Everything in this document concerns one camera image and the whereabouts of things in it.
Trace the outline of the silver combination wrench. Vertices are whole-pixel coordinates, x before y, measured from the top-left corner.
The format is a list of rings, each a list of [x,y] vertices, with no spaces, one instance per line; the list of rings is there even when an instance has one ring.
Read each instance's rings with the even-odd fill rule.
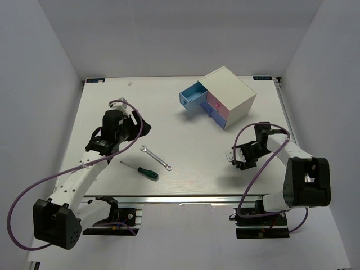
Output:
[[[172,171],[173,167],[166,163],[164,160],[159,158],[157,155],[155,155],[153,152],[151,152],[145,145],[142,145],[140,147],[140,151],[145,152],[149,156],[151,156],[154,160],[156,160],[159,164],[161,164],[167,171]]]

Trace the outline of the white drawer cabinet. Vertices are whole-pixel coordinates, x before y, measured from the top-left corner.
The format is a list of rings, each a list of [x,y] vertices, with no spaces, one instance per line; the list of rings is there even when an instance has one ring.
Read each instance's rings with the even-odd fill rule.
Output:
[[[202,77],[199,82],[229,109],[225,129],[247,116],[257,96],[225,66]]]

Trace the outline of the light blue drawer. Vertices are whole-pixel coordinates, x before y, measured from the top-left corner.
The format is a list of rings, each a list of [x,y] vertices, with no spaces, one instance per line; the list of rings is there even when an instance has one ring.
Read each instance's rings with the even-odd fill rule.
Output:
[[[179,102],[190,111],[206,100],[207,93],[208,90],[198,81],[179,93]]]

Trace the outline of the pink drawer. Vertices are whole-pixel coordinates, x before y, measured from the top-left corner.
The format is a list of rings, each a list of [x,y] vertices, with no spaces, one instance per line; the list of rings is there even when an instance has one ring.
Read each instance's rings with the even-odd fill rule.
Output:
[[[229,109],[227,109],[227,107],[221,103],[220,100],[215,97],[215,95],[213,95],[211,92],[208,92],[206,100],[209,104],[212,105],[212,107],[217,110],[217,112],[221,114],[223,118],[228,119],[230,114]]]

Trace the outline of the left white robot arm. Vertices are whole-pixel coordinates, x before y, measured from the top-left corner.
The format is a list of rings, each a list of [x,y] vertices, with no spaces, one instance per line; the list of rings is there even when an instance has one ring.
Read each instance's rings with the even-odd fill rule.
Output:
[[[94,130],[81,158],[80,168],[47,200],[37,200],[33,206],[34,237],[66,250],[72,249],[82,232],[96,223],[114,224],[119,220],[118,202],[113,197],[100,196],[81,206],[81,200],[98,175],[111,162],[123,142],[132,142],[147,135],[151,125],[135,111],[107,110],[102,125]]]

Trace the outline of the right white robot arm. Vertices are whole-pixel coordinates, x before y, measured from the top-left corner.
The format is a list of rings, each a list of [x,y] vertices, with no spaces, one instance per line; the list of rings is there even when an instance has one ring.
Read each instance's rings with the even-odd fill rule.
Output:
[[[282,188],[262,197],[263,205],[255,208],[254,217],[260,224],[269,223],[275,214],[293,208],[326,207],[331,202],[330,164],[324,157],[314,157],[291,140],[284,127],[268,121],[244,126],[240,131],[254,127],[254,141],[231,148],[229,162],[240,170],[254,168],[260,158],[268,159],[256,172],[243,193],[246,197],[259,176],[274,158],[286,167]]]

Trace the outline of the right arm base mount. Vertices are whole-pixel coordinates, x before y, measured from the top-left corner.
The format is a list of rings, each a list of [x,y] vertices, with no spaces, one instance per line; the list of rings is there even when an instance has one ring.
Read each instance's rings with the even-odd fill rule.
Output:
[[[286,239],[290,237],[285,212],[266,217],[250,217],[250,215],[265,214],[263,202],[257,200],[254,206],[237,209],[229,216],[235,222],[237,239]]]

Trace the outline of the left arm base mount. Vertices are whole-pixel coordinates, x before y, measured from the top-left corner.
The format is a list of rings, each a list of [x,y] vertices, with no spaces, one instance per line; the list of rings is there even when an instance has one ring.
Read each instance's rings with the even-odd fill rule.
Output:
[[[83,235],[136,236],[142,222],[142,205],[98,196],[80,204],[77,211]]]

